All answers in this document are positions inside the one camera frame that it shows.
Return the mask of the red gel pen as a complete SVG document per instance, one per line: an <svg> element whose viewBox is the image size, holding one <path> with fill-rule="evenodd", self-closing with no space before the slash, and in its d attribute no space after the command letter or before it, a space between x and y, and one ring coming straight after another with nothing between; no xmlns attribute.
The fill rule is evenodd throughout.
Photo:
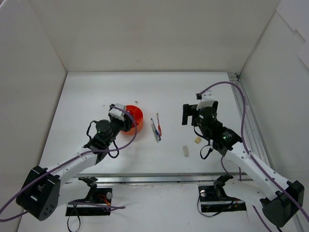
<svg viewBox="0 0 309 232"><path fill-rule="evenodd" d="M162 130L161 130L160 122L159 122L159 114L158 113L156 113L156 118L157 118L159 136L161 137L162 136Z"/></svg>

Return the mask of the green slim pen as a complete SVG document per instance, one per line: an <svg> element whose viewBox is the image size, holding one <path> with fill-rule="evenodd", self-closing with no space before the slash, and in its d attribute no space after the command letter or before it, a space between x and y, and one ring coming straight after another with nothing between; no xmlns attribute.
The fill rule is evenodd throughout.
<svg viewBox="0 0 309 232"><path fill-rule="evenodd" d="M155 140L157 143L159 143L159 136L158 136L158 133L156 132L156 129L154 127L154 125L151 123L151 128L152 128L152 131L154 133L154 137L155 137Z"/></svg>

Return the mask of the blue gel pen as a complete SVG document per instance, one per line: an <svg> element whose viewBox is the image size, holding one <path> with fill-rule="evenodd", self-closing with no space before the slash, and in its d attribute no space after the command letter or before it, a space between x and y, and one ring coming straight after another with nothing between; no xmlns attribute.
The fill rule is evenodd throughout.
<svg viewBox="0 0 309 232"><path fill-rule="evenodd" d="M161 141L161 136L160 136L159 131L157 130L155 123L154 123L152 118L151 118L151 126L152 126L152 130L153 130L155 139L159 143Z"/></svg>

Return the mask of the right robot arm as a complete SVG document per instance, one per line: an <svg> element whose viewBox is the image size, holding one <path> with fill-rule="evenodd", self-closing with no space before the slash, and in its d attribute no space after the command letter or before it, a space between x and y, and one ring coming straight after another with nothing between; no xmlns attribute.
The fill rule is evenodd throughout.
<svg viewBox="0 0 309 232"><path fill-rule="evenodd" d="M214 182L214 195L219 199L227 196L243 200L260 209L276 227L282 228L303 205L305 188L299 181L291 182L270 168L253 152L245 150L243 139L217 119L218 102L211 106L183 105L182 124L192 117L192 126L199 127L202 138L208 141L210 150L219 152L236 164L253 180L256 186L233 180L229 174Z"/></svg>

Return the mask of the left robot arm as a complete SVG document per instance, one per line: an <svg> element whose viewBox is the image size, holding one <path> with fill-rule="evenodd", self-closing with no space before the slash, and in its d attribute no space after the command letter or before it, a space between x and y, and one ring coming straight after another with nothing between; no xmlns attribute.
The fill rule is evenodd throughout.
<svg viewBox="0 0 309 232"><path fill-rule="evenodd" d="M76 200L93 202L97 196L96 179L94 177L72 178L83 170L99 164L112 152L118 153L120 148L109 149L115 144L119 132L128 132L136 125L134 117L126 112L122 119L109 113L108 120L95 121L96 134L73 158L56 166L42 168L36 166L29 172L16 203L39 221L51 216L56 208Z"/></svg>

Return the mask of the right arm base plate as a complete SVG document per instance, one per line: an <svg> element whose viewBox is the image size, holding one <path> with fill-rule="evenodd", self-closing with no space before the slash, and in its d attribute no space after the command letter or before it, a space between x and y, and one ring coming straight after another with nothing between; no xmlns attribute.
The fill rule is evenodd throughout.
<svg viewBox="0 0 309 232"><path fill-rule="evenodd" d="M224 174L212 185L198 186L197 209L201 215L211 218L225 212L247 211L244 201L225 193L223 187L230 179L232 175Z"/></svg>

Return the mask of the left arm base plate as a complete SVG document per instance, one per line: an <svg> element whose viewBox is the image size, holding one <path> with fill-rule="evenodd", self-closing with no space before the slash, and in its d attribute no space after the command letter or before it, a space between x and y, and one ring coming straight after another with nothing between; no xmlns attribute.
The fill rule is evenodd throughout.
<svg viewBox="0 0 309 232"><path fill-rule="evenodd" d="M106 206L112 203L112 187L99 186L95 177L79 177L78 180L91 189L84 199L76 200L78 204L68 204L65 216L109 216L111 210Z"/></svg>

